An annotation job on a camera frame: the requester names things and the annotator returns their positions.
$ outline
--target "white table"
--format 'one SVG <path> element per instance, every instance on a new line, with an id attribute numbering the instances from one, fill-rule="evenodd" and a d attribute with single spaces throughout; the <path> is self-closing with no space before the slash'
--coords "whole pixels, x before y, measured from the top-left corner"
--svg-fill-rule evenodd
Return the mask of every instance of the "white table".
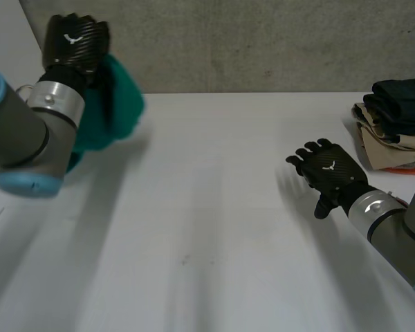
<path id="1" fill-rule="evenodd" d="M 315 220 L 284 162 L 321 137 L 356 157 L 361 99 L 147 96 L 134 137 L 87 154 L 56 200 L 0 193 L 0 331 L 415 331 L 412 289 L 341 209 Z"/>

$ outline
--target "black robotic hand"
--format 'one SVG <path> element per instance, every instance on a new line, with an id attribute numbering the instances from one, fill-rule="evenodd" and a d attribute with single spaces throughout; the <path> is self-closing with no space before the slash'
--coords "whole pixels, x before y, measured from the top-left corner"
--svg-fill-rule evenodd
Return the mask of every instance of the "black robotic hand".
<path id="1" fill-rule="evenodd" d="M 60 65 L 72 68 L 92 83 L 103 57 L 109 52 L 109 28 L 91 16 L 50 18 L 44 42 L 43 66 L 46 70 Z"/>
<path id="2" fill-rule="evenodd" d="M 298 149 L 298 156 L 290 156 L 286 161 L 293 164 L 300 176 L 320 192 L 320 200 L 315 209 L 315 218 L 326 218 L 333 208 L 340 205 L 340 195 L 352 183 L 367 185 L 367 176 L 357 162 L 337 144 L 321 138 L 308 142 L 306 149 Z"/>

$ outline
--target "teal towel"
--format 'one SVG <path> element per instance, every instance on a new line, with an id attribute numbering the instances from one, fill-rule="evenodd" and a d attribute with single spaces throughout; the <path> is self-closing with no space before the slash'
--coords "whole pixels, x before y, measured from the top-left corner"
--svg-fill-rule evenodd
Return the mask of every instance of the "teal towel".
<path id="1" fill-rule="evenodd" d="M 89 150 L 101 150 L 131 135 L 145 108 L 139 88 L 112 55 L 104 58 L 99 87 L 87 89 L 68 172 Z"/>

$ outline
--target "robotic hand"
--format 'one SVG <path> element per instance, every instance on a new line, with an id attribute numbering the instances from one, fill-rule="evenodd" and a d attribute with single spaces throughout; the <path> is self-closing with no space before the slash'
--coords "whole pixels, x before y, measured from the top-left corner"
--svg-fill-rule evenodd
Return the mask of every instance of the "robotic hand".
<path id="1" fill-rule="evenodd" d="M 348 153 L 326 139 L 308 142 L 293 164 L 309 186 L 320 192 L 315 217 L 326 218 L 342 206 L 350 222 L 415 289 L 415 195 L 411 204 L 368 184 L 367 176 Z"/>
<path id="2" fill-rule="evenodd" d="M 0 188 L 52 197 L 62 186 L 84 110 L 84 92 L 109 50 L 109 29 L 92 17 L 54 16 L 48 25 L 46 72 L 27 104 L 0 75 Z"/>
<path id="3" fill-rule="evenodd" d="M 330 211 L 340 205 L 341 196 L 350 191 L 352 183 L 367 186 L 367 176 L 361 167 L 341 146 L 322 138 L 308 142 L 305 148 L 298 149 L 297 156 L 286 161 L 293 164 L 300 176 L 320 192 L 320 200 L 315 209 L 315 218 L 324 219 Z"/>
<path id="4" fill-rule="evenodd" d="M 76 14 L 50 18 L 43 49 L 43 66 L 47 71 L 55 66 L 66 66 L 89 84 L 108 52 L 109 28 L 106 22 L 96 22 L 90 16 L 78 17 Z"/>

